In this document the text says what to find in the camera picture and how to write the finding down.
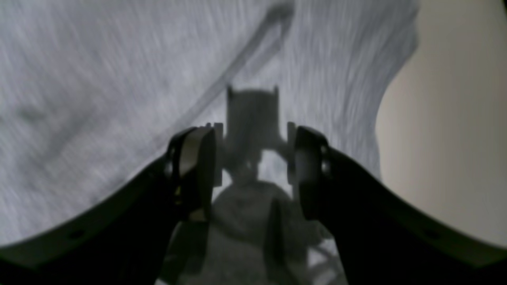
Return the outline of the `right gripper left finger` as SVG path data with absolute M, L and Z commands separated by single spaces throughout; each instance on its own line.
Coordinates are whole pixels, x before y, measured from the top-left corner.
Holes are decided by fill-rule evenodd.
M 166 153 L 92 209 L 1 247 L 2 285 L 153 285 L 180 222 L 210 219 L 212 126 L 174 135 Z

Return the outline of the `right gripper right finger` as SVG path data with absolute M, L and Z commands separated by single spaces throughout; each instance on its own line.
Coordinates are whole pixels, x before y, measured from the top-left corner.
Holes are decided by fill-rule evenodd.
M 308 220 L 333 235 L 350 285 L 505 285 L 506 250 L 464 235 L 389 191 L 299 126 L 295 180 Z

